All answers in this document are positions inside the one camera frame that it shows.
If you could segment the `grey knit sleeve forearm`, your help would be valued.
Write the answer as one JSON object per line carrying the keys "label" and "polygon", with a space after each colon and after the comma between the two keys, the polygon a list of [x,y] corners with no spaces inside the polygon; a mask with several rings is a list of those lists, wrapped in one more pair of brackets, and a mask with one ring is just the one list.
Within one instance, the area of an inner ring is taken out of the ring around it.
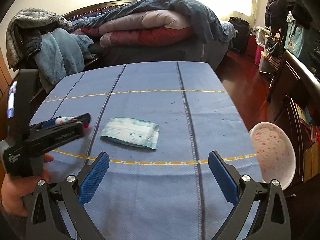
{"label": "grey knit sleeve forearm", "polygon": [[12,215],[8,213],[2,205],[2,201],[1,213],[13,234],[18,239],[25,239],[27,217],[21,217],[18,215]]}

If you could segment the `person's left hand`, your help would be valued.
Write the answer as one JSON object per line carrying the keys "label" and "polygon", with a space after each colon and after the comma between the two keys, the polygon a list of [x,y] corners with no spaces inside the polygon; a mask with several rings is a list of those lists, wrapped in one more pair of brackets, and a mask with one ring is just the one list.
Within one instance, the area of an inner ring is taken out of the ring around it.
{"label": "person's left hand", "polygon": [[31,177],[12,177],[10,174],[5,174],[1,194],[2,205],[5,211],[11,215],[27,217],[28,210],[24,205],[23,197],[34,192],[39,180],[43,179],[46,182],[51,180],[50,171],[44,167],[40,176]]}

